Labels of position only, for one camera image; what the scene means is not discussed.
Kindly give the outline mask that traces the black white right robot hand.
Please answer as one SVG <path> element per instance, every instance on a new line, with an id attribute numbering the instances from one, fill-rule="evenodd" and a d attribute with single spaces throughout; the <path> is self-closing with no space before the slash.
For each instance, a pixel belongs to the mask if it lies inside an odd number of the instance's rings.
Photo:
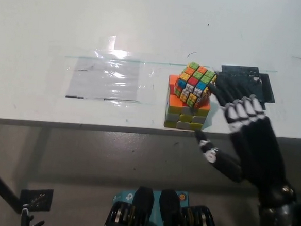
<path id="1" fill-rule="evenodd" d="M 230 180 L 253 184 L 263 208 L 295 203 L 296 192 L 288 182 L 276 135 L 256 95 L 246 84 L 222 72 L 209 88 L 223 111 L 238 158 L 222 152 L 203 131 L 196 130 L 204 158 Z"/>

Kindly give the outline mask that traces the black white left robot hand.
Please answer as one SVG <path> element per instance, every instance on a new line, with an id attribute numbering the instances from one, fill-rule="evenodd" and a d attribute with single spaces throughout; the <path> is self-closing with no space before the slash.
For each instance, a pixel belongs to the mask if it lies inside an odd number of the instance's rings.
<path id="1" fill-rule="evenodd" d="M 24 204 L 22 207 L 22 212 L 21 212 L 20 226 L 43 226 L 45 224 L 45 221 L 39 221 L 38 223 L 36 223 L 34 225 L 30 225 L 33 218 L 34 218 L 33 215 L 30 215 L 30 213 L 29 213 L 29 205 Z"/>

